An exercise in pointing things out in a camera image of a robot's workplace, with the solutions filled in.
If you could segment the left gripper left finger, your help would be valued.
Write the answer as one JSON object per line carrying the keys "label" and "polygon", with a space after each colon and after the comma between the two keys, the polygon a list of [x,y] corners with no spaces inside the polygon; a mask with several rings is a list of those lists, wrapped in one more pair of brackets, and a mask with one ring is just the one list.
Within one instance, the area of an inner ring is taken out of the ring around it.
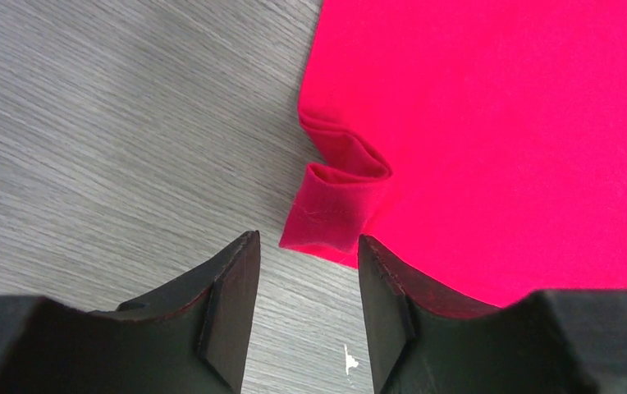
{"label": "left gripper left finger", "polygon": [[238,393],[259,269],[247,231],[113,311],[0,295],[0,393]]}

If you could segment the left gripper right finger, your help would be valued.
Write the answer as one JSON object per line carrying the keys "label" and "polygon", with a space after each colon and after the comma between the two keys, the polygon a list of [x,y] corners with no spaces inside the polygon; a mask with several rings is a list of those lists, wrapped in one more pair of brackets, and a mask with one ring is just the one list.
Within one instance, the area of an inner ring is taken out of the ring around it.
{"label": "left gripper right finger", "polygon": [[535,291],[498,308],[359,238],[377,393],[627,393],[627,290]]}

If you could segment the red garment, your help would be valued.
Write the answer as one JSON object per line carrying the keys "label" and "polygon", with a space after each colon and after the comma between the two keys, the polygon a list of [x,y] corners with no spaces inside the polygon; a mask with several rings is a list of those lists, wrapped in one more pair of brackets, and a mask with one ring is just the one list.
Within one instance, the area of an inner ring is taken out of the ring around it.
{"label": "red garment", "polygon": [[627,288],[627,1],[325,1],[280,245],[492,305]]}

